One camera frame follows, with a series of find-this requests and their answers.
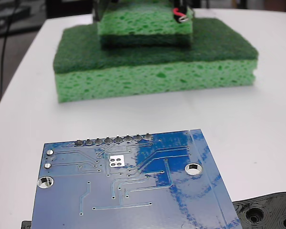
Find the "red wire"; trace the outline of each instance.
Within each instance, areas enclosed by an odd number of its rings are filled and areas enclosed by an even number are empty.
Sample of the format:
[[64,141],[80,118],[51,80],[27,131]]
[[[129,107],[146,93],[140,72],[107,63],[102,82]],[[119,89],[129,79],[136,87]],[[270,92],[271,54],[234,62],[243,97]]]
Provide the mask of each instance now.
[[174,15],[177,15],[177,16],[180,16],[180,17],[186,16],[184,13],[180,13],[178,11],[179,11],[178,8],[174,8],[174,10],[173,10]]

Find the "light green sponge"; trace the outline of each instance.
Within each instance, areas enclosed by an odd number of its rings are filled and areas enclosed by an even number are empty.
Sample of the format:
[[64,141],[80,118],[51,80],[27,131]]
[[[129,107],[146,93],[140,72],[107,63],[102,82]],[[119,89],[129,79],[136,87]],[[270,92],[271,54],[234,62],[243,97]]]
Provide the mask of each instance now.
[[188,46],[193,34],[193,13],[177,23],[168,0],[120,0],[110,3],[98,24],[100,42],[105,47],[135,45]]
[[190,48],[102,50],[94,25],[65,30],[54,70],[59,102],[251,85],[258,53],[217,19],[195,19]]

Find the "white tabletop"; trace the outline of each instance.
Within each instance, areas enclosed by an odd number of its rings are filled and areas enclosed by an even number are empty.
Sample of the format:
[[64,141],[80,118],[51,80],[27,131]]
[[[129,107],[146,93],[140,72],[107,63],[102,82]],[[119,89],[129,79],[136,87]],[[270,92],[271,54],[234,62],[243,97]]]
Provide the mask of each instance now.
[[232,201],[286,191],[286,13],[198,10],[255,46],[254,86],[57,103],[53,59],[65,28],[47,20],[0,103],[0,229],[31,220],[43,144],[201,128]]

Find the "green scouring pad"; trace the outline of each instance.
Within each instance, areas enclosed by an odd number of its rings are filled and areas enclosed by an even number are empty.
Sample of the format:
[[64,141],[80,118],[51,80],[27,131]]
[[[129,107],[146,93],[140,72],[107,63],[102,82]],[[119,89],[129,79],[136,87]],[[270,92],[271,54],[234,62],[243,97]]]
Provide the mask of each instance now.
[[110,3],[98,34],[104,47],[136,45],[189,46],[193,34],[193,12],[189,20],[177,23],[173,19],[173,4],[168,0],[120,0]]
[[195,19],[190,48],[103,50],[96,25],[66,29],[54,71],[59,102],[252,85],[258,53],[218,19]]

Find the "blue circuit board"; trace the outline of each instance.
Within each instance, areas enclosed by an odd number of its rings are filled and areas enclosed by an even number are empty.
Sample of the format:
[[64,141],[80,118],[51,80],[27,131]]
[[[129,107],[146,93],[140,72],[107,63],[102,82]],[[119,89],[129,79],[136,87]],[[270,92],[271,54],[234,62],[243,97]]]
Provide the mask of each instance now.
[[201,130],[44,145],[32,229],[241,229]]

